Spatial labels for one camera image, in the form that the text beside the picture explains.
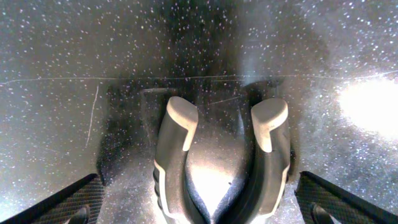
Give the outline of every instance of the speckled surface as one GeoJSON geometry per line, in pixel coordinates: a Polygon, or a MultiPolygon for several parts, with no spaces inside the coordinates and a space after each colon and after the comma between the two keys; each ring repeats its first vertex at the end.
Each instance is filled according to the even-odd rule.
{"type": "Polygon", "coordinates": [[[301,170],[398,214],[397,29],[396,1],[0,1],[0,221],[100,170],[101,223],[164,222],[172,95],[200,112],[187,177],[208,220],[248,177],[248,102],[273,96],[296,156],[270,223],[303,223],[301,170]]]}

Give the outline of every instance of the black handle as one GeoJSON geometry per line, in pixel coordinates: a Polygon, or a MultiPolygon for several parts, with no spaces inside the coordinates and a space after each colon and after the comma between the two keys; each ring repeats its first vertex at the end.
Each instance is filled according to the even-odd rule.
{"type": "Polygon", "coordinates": [[[287,103],[281,99],[264,100],[253,106],[254,167],[243,193],[220,223],[264,223],[275,213],[290,167],[287,115],[287,103]]]}
{"type": "Polygon", "coordinates": [[[167,223],[204,223],[185,184],[185,161],[198,125],[196,106],[173,96],[167,103],[155,156],[155,191],[167,223]]]}

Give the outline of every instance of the long horizontal scratch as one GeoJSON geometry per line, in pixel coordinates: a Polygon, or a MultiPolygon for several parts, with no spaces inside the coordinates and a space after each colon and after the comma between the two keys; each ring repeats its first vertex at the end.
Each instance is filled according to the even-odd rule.
{"type": "MultiPolygon", "coordinates": [[[[44,80],[189,80],[189,79],[199,79],[199,78],[245,78],[245,77],[257,77],[257,78],[279,78],[279,77],[300,77],[300,78],[324,78],[324,79],[334,79],[334,80],[344,80],[344,79],[362,79],[362,78],[374,78],[388,75],[390,73],[398,72],[398,70],[384,72],[375,75],[368,75],[363,77],[324,77],[317,75],[212,75],[212,76],[196,76],[196,77],[136,77],[136,78],[101,78],[101,77],[55,77],[55,78],[31,78],[31,79],[19,79],[11,80],[7,82],[2,82],[0,85],[7,85],[14,82],[29,82],[29,81],[44,81],[44,80]]],[[[212,82],[232,82],[232,81],[242,81],[239,80],[212,80],[212,82]]]]}
{"type": "Polygon", "coordinates": [[[230,98],[230,99],[227,99],[227,100],[220,100],[220,101],[217,101],[217,102],[208,103],[208,104],[204,104],[204,105],[197,105],[197,106],[215,105],[215,104],[217,104],[217,103],[223,103],[223,102],[226,102],[226,101],[235,100],[235,99],[238,99],[239,97],[242,97],[242,96],[235,96],[235,97],[230,98]]]}

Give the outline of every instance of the black tool handle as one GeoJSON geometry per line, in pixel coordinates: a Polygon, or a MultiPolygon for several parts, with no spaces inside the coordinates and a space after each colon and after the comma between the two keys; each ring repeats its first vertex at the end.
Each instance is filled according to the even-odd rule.
{"type": "Polygon", "coordinates": [[[220,223],[264,223],[275,213],[290,167],[287,115],[287,103],[281,99],[264,100],[253,106],[254,167],[243,193],[220,223]]]}
{"type": "Polygon", "coordinates": [[[196,106],[173,96],[167,103],[155,156],[155,191],[168,223],[204,223],[185,184],[185,161],[198,125],[196,106]]]}

